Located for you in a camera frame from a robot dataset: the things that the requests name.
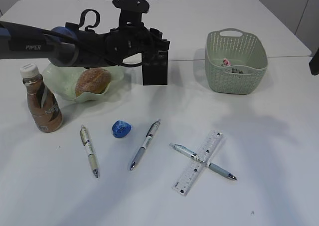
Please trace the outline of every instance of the white bottle cap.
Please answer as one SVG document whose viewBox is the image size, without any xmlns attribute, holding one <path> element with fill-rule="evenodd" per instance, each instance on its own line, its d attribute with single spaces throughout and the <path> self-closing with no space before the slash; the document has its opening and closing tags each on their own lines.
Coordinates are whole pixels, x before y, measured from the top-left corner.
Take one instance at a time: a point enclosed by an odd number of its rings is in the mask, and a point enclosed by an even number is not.
<svg viewBox="0 0 319 226">
<path fill-rule="evenodd" d="M 28 79 L 36 77 L 39 74 L 39 69 L 36 64 L 28 64 L 20 67 L 20 74 L 22 78 Z"/>
</svg>

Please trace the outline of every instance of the basket handle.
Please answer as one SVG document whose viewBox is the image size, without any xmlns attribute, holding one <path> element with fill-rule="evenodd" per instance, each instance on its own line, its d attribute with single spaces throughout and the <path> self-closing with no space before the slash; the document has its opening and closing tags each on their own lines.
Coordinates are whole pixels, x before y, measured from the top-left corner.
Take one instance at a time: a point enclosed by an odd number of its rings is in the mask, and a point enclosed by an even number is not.
<svg viewBox="0 0 319 226">
<path fill-rule="evenodd" d="M 245 34 L 244 31 L 236 29 L 236 28 L 226 28 L 226 29 L 223 29 L 223 30 L 219 30 L 217 32 L 218 32 L 219 35 L 221 35 L 221 33 L 224 32 L 224 31 L 235 31 L 235 32 L 239 32 L 239 33 Z"/>
</svg>

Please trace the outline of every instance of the pen tip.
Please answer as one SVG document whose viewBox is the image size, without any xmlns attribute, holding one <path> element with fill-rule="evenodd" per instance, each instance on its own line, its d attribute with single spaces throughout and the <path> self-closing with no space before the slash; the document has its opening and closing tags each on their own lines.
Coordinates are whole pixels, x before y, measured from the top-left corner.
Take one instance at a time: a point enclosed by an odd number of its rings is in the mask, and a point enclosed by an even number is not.
<svg viewBox="0 0 319 226">
<path fill-rule="evenodd" d="M 96 178 L 99 177 L 99 172 L 98 172 L 98 170 L 93 170 L 93 173 L 94 173 L 94 176 L 95 176 Z"/>
<path fill-rule="evenodd" d="M 135 162 L 134 162 L 134 163 L 132 163 L 132 165 L 131 165 L 131 167 L 130 167 L 130 170 L 134 169 L 135 164 L 136 164 Z"/>
<path fill-rule="evenodd" d="M 237 180 L 237 178 L 234 175 L 232 175 L 232 174 L 229 174 L 228 178 L 230 178 L 231 180 Z"/>
</svg>

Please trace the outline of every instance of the bowl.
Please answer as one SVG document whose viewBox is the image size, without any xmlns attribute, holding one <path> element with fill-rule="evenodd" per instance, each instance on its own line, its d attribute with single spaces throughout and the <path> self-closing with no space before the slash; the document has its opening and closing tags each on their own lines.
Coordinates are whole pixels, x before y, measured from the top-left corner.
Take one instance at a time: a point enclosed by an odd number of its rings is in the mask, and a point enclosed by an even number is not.
<svg viewBox="0 0 319 226">
<path fill-rule="evenodd" d="M 124 78 L 123 70 L 120 66 L 102 67 L 111 74 L 111 82 L 105 88 L 104 92 L 94 94 L 91 92 L 83 92 L 76 97 L 75 85 L 82 72 L 86 69 L 82 67 L 57 67 L 49 64 L 42 72 L 43 81 L 46 86 L 55 94 L 58 94 L 65 100 L 73 100 L 77 103 L 82 103 L 88 100 L 99 100 L 104 97 L 104 94 L 113 87 L 113 85 Z"/>
</svg>

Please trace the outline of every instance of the bread roll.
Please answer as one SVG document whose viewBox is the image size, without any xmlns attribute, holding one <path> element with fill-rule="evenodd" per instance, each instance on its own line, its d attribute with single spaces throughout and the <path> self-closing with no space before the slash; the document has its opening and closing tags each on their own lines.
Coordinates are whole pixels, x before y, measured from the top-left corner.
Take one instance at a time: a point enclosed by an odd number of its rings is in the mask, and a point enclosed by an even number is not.
<svg viewBox="0 0 319 226">
<path fill-rule="evenodd" d="M 75 86 L 75 95 L 78 97 L 83 92 L 94 94 L 102 93 L 111 82 L 111 74 L 101 68 L 92 68 L 84 71 Z"/>
</svg>

